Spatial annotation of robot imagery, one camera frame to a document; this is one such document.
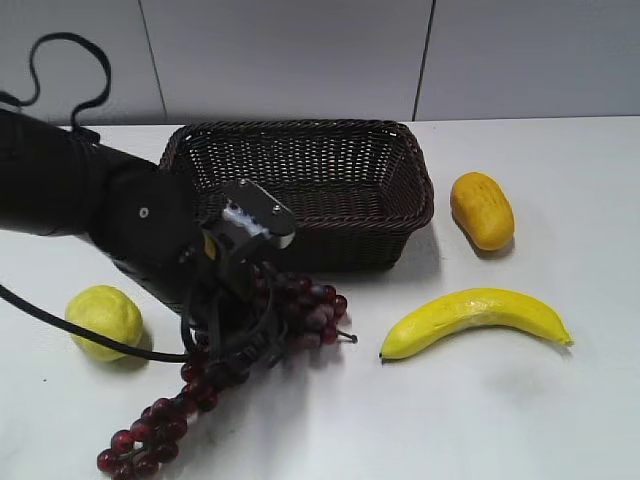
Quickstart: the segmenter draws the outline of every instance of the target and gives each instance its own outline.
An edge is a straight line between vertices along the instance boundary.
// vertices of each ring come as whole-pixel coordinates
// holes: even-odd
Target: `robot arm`
[[[244,260],[263,242],[287,246],[295,222],[284,205],[240,180],[224,189],[229,203],[222,219],[203,230],[191,216],[191,192],[150,162],[0,110],[0,228],[87,235],[120,271],[181,315],[187,349],[189,330],[207,331],[215,339],[216,361],[263,331],[278,330],[265,324],[277,319],[265,314],[256,321],[246,314],[252,267]],[[46,312],[24,308],[29,304],[4,288],[2,293],[47,321]],[[70,324],[56,322],[48,323],[69,330]],[[114,342],[106,346],[123,351]],[[184,361],[184,356],[164,360]]]

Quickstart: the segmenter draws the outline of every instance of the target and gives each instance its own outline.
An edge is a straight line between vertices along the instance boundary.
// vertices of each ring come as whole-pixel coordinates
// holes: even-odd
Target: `basket rim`
[[[304,131],[318,131],[318,129],[340,130],[347,128],[362,129],[375,128],[380,130],[387,128],[400,134],[409,150],[413,153],[410,162],[416,167],[416,174],[419,176],[422,187],[422,198],[420,208],[415,213],[409,215],[389,215],[389,216],[341,216],[325,215],[315,217],[304,217],[296,219],[298,227],[303,228],[358,228],[358,229],[394,229],[398,233],[402,231],[412,232],[426,226],[434,214],[434,190],[433,183],[429,178],[424,160],[424,154],[420,145],[406,125],[394,120],[362,120],[362,119],[300,119],[300,120],[276,120],[276,121],[214,121],[187,124],[177,129],[169,138],[165,150],[160,159],[160,168],[171,172],[173,159],[178,153],[180,143],[189,135],[203,130],[216,130],[224,132],[226,130],[234,133],[247,133],[259,130],[278,130],[296,128]]]

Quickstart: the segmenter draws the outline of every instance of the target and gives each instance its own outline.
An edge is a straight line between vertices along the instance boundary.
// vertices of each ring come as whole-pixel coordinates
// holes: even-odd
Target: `white wall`
[[[84,123],[411,120],[430,11],[431,0],[0,0],[0,89],[28,97],[29,47],[69,30],[113,63],[111,99]],[[72,44],[43,46],[37,65],[28,114],[67,123],[102,88]],[[640,0],[437,0],[417,119],[637,115],[639,74]]]
[[[169,120],[413,113],[431,0],[143,0]]]
[[[164,120],[137,0],[0,0],[0,89],[19,98],[32,95],[29,49],[39,36],[54,31],[87,37],[107,52],[112,63],[108,103],[81,113],[81,123]],[[104,86],[100,64],[70,42],[42,45],[36,68],[42,95],[24,112],[50,122],[68,123],[73,107],[96,96]]]
[[[640,114],[640,1],[437,0],[418,120]]]

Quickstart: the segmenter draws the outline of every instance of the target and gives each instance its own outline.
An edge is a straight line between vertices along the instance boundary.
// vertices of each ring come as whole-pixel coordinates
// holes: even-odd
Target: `grape bunch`
[[[313,284],[305,276],[277,273],[270,264],[271,282],[255,269],[253,273],[253,307],[261,314],[273,294],[276,316],[287,326],[286,345],[290,351],[319,348],[336,343],[339,336],[356,343],[355,335],[338,329],[346,318],[347,299],[331,285]],[[211,364],[208,358],[209,337],[196,332],[197,351],[182,365],[184,387],[174,398],[161,398],[145,408],[128,430],[111,437],[110,448],[97,458],[98,469],[114,480],[153,477],[160,466],[173,461],[179,453],[178,440],[188,430],[195,416],[213,410],[218,394],[226,388],[244,383],[256,356],[239,353],[227,363]]]

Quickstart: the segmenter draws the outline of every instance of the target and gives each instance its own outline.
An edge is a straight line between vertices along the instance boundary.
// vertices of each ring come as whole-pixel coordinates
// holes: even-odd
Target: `mango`
[[[500,250],[515,232],[511,205],[500,185],[488,175],[470,172],[451,189],[451,213],[480,250]]]

